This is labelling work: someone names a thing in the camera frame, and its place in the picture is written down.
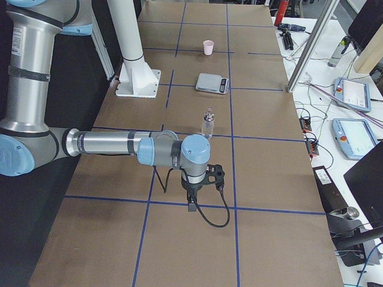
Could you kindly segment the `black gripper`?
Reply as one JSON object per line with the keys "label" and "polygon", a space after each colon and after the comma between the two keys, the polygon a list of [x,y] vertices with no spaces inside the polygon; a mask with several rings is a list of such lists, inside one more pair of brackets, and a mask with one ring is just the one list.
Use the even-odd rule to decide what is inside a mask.
{"label": "black gripper", "polygon": [[202,182],[192,184],[188,183],[185,179],[181,179],[182,187],[187,191],[187,199],[188,199],[188,211],[195,212],[196,204],[194,200],[197,199],[197,192],[201,190],[205,185],[209,185],[209,180],[205,178]]}

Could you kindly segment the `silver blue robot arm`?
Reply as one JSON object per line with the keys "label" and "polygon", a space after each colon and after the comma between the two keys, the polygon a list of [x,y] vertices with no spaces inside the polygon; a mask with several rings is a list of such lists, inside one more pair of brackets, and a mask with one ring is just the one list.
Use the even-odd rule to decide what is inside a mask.
{"label": "silver blue robot arm", "polygon": [[63,157],[132,155],[139,163],[180,170],[188,210],[208,184],[210,144],[201,135],[181,140],[170,131],[86,132],[51,128],[45,107],[55,36],[92,33],[90,1],[8,1],[13,21],[7,112],[1,121],[1,174],[19,176]]}

